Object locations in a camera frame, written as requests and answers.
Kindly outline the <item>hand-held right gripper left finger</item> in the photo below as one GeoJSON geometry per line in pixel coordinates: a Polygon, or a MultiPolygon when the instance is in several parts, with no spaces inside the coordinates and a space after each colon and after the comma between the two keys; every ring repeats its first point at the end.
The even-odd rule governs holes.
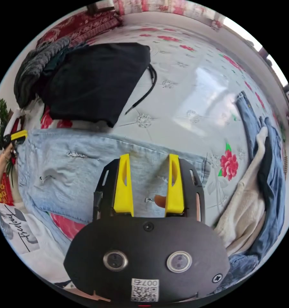
{"type": "Polygon", "coordinates": [[[128,153],[121,155],[119,159],[113,209],[116,214],[134,216],[130,156],[128,153]]]}

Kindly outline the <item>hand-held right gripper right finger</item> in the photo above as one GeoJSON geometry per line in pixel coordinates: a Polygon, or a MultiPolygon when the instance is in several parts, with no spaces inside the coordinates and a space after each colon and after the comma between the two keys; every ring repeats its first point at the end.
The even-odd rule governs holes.
{"type": "Polygon", "coordinates": [[[165,215],[181,215],[184,212],[184,191],[179,156],[169,154],[169,176],[165,203],[165,215]]]}

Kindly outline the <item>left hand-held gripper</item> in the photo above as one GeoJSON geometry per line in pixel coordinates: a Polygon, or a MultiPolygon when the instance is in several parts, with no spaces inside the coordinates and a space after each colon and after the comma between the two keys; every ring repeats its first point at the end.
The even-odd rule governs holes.
{"type": "Polygon", "coordinates": [[[21,130],[13,134],[5,135],[0,140],[0,150],[6,149],[10,144],[14,147],[17,142],[24,142],[28,137],[27,130],[21,130]]]}

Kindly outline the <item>person's left hand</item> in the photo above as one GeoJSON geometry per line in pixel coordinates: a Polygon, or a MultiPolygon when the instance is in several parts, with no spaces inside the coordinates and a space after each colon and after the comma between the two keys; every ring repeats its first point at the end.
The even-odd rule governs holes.
{"type": "Polygon", "coordinates": [[[12,155],[14,154],[14,150],[15,150],[15,147],[12,143],[10,143],[6,148],[3,149],[2,154],[4,157],[5,163],[8,163],[11,160],[12,155]]]}

